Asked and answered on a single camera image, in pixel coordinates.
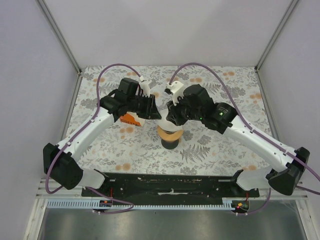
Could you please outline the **black carafe with red lid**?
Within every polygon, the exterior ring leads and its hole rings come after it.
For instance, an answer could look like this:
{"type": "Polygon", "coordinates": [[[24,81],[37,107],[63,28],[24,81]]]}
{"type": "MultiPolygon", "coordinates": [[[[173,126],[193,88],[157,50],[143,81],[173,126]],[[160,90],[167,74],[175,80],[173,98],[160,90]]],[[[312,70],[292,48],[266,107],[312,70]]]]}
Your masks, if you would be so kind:
{"type": "Polygon", "coordinates": [[[167,150],[173,150],[179,145],[179,140],[175,141],[166,141],[164,139],[161,140],[162,146],[167,150]]]}

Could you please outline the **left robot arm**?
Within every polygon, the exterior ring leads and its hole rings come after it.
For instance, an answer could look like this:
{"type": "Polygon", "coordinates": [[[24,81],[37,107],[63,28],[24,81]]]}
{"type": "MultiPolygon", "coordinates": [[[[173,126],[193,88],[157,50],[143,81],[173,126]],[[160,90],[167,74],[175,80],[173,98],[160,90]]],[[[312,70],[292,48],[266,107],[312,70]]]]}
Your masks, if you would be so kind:
{"type": "Polygon", "coordinates": [[[120,117],[135,113],[140,119],[160,120],[155,96],[150,93],[150,82],[123,78],[118,88],[100,98],[93,114],[70,136],[43,148],[43,168],[47,179],[71,190],[76,186],[91,187],[103,197],[110,192],[110,184],[97,170],[81,168],[78,161],[88,146],[120,117]]]}

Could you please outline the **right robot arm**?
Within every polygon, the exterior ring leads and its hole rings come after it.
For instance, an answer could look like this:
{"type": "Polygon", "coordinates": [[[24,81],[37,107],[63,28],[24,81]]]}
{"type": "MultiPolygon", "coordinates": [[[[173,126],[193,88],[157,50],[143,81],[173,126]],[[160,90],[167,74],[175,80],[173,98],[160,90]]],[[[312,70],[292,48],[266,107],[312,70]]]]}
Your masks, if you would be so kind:
{"type": "Polygon", "coordinates": [[[231,105],[214,102],[199,84],[185,87],[175,81],[167,85],[165,92],[172,95],[167,103],[169,122],[183,126],[187,121],[199,121],[209,130],[240,142],[268,163],[268,167],[257,170],[238,170],[229,184],[233,196],[259,188],[272,188],[285,196],[293,194],[310,156],[306,148],[294,149],[274,139],[231,105]]]}

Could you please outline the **white paper coffee filter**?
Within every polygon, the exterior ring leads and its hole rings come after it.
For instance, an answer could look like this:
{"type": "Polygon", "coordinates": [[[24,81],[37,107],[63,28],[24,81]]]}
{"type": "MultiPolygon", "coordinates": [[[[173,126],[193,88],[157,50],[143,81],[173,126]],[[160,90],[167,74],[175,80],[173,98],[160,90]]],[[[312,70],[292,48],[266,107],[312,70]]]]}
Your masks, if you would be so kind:
{"type": "Polygon", "coordinates": [[[167,108],[160,110],[159,113],[161,115],[161,119],[156,120],[155,121],[156,124],[161,129],[163,129],[164,131],[167,131],[167,132],[177,132],[177,131],[183,130],[183,127],[181,125],[176,126],[174,123],[172,123],[166,119],[166,117],[168,116],[168,112],[169,112],[169,110],[167,108]]]}

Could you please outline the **orange coffee filter box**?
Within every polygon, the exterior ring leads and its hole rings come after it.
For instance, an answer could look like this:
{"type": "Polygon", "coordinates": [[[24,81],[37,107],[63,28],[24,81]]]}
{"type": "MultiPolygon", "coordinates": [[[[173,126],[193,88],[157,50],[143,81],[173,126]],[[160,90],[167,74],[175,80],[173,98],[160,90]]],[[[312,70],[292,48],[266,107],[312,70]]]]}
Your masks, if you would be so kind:
{"type": "Polygon", "coordinates": [[[129,125],[135,125],[135,126],[138,126],[138,127],[142,127],[145,123],[145,119],[143,118],[140,118],[136,113],[134,112],[128,112],[126,113],[125,115],[121,116],[119,118],[119,120],[122,122],[122,123],[126,123],[126,124],[129,124],[129,125]]]}

